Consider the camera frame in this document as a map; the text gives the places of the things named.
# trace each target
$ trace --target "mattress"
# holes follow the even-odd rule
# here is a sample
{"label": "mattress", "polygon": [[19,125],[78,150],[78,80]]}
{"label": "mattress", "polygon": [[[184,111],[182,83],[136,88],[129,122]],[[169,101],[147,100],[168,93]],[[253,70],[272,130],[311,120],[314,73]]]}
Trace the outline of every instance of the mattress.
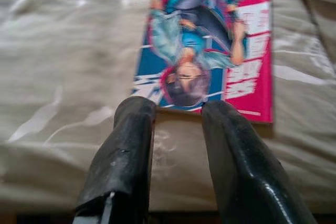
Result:
{"label": "mattress", "polygon": [[[149,0],[0,0],[1,211],[68,211],[131,91]],[[272,0],[274,123],[310,209],[336,213],[336,3]],[[212,211],[200,118],[160,113],[152,211]]]}

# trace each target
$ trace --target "white bedsheet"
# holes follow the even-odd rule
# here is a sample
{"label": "white bedsheet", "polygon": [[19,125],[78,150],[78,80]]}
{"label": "white bedsheet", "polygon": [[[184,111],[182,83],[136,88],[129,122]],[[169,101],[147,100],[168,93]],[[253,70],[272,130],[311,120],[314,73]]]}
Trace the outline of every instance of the white bedsheet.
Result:
{"label": "white bedsheet", "polygon": [[[0,211],[69,210],[128,96],[149,0],[0,0]],[[334,0],[272,0],[273,136],[313,212],[336,213]],[[162,114],[152,210],[215,210],[199,118]]]}

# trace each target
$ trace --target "anime character illustration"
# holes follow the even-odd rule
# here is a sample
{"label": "anime character illustration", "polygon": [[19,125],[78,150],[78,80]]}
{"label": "anime character illustration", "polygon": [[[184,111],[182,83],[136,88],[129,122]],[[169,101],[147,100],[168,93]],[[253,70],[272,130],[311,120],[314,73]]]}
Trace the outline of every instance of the anime character illustration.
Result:
{"label": "anime character illustration", "polygon": [[[233,68],[244,60],[246,27],[236,11],[241,0],[215,1],[215,8],[209,8],[209,0],[152,0],[150,40],[168,66],[161,89],[176,106],[202,102],[208,94],[210,70]],[[217,48],[207,45],[209,37]]]}

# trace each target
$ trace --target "magazine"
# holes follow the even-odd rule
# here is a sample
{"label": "magazine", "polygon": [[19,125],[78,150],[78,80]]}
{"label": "magazine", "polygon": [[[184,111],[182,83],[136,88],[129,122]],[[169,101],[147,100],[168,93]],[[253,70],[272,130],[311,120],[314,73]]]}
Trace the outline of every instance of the magazine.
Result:
{"label": "magazine", "polygon": [[132,95],[199,113],[224,100],[272,122],[269,0],[151,0]]}

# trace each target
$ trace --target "comic book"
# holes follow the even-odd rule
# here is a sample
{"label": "comic book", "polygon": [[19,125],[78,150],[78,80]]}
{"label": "comic book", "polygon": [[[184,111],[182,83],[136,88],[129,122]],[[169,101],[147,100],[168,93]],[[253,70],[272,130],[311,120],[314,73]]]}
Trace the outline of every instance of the comic book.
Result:
{"label": "comic book", "polygon": [[151,0],[132,95],[200,112],[224,100],[271,122],[269,0]]}

